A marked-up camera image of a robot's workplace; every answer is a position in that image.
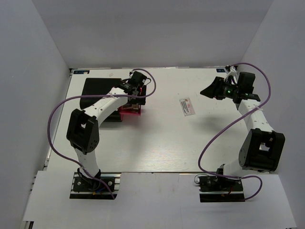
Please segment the long brown eyeshadow palette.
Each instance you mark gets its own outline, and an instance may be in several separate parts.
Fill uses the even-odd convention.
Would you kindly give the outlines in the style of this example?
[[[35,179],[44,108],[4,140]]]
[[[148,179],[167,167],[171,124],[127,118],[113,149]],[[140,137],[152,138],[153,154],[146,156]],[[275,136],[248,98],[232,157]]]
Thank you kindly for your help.
[[[130,107],[130,111],[132,113],[140,113],[141,112],[141,105],[139,104],[132,104]]]

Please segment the clear false eyelash box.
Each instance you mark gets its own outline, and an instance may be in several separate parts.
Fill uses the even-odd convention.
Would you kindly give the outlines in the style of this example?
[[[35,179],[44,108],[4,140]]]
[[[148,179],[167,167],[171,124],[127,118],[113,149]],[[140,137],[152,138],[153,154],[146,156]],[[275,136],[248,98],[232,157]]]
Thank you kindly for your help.
[[[192,105],[191,99],[189,97],[182,98],[179,100],[180,106],[183,111],[184,116],[191,116],[195,115],[195,110]]]

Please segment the pink black makeup drawer organizer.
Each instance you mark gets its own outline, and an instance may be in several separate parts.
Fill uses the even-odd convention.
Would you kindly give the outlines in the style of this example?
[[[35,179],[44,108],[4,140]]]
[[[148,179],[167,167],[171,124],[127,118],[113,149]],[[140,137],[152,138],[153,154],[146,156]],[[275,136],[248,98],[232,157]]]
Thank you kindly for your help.
[[[82,90],[82,95],[97,95],[97,94],[107,94],[114,86],[120,83],[120,78],[87,78]],[[85,109],[94,103],[96,103],[99,98],[81,98],[80,108]],[[114,111],[110,114],[105,122],[122,122],[123,115],[135,114],[140,115],[140,113],[132,113],[130,107],[132,104],[145,105],[146,99],[132,99],[123,107],[120,107],[118,111]]]

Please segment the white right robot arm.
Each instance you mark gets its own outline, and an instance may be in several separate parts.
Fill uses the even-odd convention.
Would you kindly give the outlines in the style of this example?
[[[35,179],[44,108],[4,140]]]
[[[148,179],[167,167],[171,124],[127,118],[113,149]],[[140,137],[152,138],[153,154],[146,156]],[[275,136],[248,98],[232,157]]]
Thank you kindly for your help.
[[[233,180],[249,177],[254,172],[274,172],[284,148],[285,136],[268,123],[262,111],[263,103],[253,93],[254,81],[253,73],[231,70],[225,78],[215,77],[211,85],[200,92],[212,99],[232,99],[248,131],[238,158],[222,165],[215,174],[215,184],[220,190],[227,190]]]

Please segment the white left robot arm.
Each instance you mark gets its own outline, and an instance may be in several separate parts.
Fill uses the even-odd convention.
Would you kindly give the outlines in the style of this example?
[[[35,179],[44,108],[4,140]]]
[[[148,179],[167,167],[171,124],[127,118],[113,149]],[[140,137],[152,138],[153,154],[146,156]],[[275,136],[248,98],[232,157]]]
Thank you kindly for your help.
[[[101,184],[101,171],[95,155],[100,141],[100,125],[124,106],[143,105],[147,79],[138,71],[124,80],[86,79],[80,108],[71,113],[66,138],[77,154],[80,175],[85,177],[84,184],[89,190],[96,190]]]

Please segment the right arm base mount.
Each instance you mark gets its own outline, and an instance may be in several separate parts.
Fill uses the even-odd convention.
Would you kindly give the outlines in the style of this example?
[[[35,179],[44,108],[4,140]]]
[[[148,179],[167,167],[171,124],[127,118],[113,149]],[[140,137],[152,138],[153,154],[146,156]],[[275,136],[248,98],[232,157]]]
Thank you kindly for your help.
[[[199,174],[195,176],[194,183],[199,187],[201,203],[245,202],[240,180]]]

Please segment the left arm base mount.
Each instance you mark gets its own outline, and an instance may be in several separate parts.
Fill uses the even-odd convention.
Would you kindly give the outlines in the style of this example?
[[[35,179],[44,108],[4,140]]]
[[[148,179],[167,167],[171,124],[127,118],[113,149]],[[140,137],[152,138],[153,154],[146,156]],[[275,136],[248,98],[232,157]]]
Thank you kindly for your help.
[[[120,186],[121,174],[105,174],[100,177],[110,188],[114,198],[116,198]],[[91,182],[89,178],[82,178],[78,173],[74,173],[70,191],[70,199],[105,199],[113,200],[107,187],[99,181]]]

